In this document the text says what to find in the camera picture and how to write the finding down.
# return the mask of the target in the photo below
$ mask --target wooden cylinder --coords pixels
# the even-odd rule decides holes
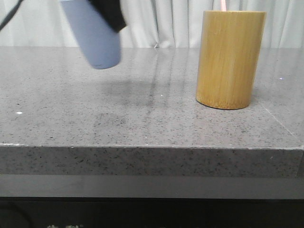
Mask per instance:
[[[196,99],[219,109],[250,104],[266,12],[205,11]]]

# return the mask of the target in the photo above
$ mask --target bamboo cup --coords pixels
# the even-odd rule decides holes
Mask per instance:
[[[219,109],[250,104],[266,12],[205,11],[196,99]]]

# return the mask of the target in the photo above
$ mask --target white curtain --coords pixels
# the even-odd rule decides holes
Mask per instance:
[[[0,0],[0,20],[17,0]],[[123,47],[197,48],[204,10],[220,0],[121,0]],[[228,10],[267,11],[263,47],[304,45],[304,0],[227,0]],[[0,46],[77,46],[57,0],[25,0],[0,32]]]

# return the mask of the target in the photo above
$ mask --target black cable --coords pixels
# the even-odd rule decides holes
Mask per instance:
[[[0,209],[13,211],[13,212],[20,214],[28,222],[29,228],[35,228],[34,222],[33,222],[32,218],[30,217],[30,215],[27,214],[22,209],[20,209],[14,202],[7,202],[7,204],[4,206],[0,205]]]
[[[11,9],[11,11],[6,15],[6,17],[3,19],[3,21],[0,24],[0,31],[9,23],[9,21],[14,17],[14,15],[17,13],[21,3],[24,0],[19,0],[17,4],[14,6],[14,8]]]

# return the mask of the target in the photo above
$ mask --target gray speckled stone surface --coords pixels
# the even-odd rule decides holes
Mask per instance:
[[[262,50],[252,103],[234,111],[195,101],[198,58],[125,48],[95,70],[78,48],[0,47],[0,172],[295,177],[303,51]]]
[[[302,157],[302,161],[300,163],[300,168],[298,172],[298,177],[304,178],[304,157]]]

